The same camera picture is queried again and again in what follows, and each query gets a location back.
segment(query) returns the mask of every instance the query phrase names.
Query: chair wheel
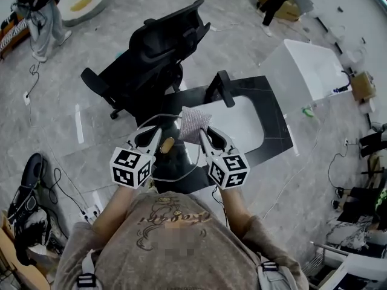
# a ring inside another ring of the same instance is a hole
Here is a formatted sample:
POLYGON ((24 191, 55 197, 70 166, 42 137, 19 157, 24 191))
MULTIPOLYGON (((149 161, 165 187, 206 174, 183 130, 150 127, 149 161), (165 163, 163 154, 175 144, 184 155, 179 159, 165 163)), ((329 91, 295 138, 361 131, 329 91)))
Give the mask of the chair wheel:
POLYGON ((111 113, 111 114, 110 114, 110 118, 113 119, 113 120, 115 120, 116 118, 118 118, 118 116, 119 116, 119 115, 118 115, 117 113, 111 113))

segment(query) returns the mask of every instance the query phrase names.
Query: brown box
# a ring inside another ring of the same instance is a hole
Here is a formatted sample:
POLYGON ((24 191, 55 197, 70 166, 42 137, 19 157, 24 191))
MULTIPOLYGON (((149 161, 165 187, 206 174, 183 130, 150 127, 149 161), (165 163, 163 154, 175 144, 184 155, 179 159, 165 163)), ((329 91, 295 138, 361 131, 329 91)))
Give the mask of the brown box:
POLYGON ((376 89, 367 72, 360 73, 351 79, 352 95, 356 101, 369 100, 375 97, 376 89))
MULTIPOLYGON (((268 0, 258 0, 258 2, 265 3, 268 0)), ((276 18, 286 19, 287 21, 296 22, 300 18, 301 13, 294 0, 285 1, 282 7, 275 13, 276 18)))

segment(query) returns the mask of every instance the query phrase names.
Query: zebra print cushion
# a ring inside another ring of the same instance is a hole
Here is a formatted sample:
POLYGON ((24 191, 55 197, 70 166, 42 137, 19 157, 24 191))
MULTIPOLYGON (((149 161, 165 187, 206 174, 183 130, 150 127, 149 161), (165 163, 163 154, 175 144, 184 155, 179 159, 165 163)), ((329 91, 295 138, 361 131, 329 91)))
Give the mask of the zebra print cushion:
POLYGON ((0 41, 0 52, 24 29, 28 29, 27 21, 23 18, 16 26, 14 26, 0 41))

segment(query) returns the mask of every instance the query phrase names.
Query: gray pants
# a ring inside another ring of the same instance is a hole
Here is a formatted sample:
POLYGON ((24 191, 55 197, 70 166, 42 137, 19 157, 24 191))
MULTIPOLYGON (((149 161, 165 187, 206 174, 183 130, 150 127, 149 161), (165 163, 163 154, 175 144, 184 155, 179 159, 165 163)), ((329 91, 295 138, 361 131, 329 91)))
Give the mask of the gray pants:
POLYGON ((34 46, 34 52, 38 56, 43 57, 47 53, 51 33, 59 43, 62 43, 65 39, 65 30, 63 30, 62 26, 62 17, 58 7, 53 0, 46 4, 45 7, 41 8, 39 12, 34 12, 33 15, 36 16, 42 23, 45 22, 45 25, 41 29, 39 37, 34 46))

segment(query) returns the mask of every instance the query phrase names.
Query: chair backrest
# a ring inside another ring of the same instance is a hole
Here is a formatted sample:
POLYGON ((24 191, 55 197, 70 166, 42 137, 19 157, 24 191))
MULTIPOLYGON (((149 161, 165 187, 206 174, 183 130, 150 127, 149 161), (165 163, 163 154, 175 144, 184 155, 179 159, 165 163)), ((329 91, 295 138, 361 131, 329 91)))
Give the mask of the chair backrest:
POLYGON ((198 8, 203 0, 161 19, 148 19, 135 31, 129 50, 118 57, 99 77, 114 90, 136 92, 161 72, 189 57, 209 31, 198 8))

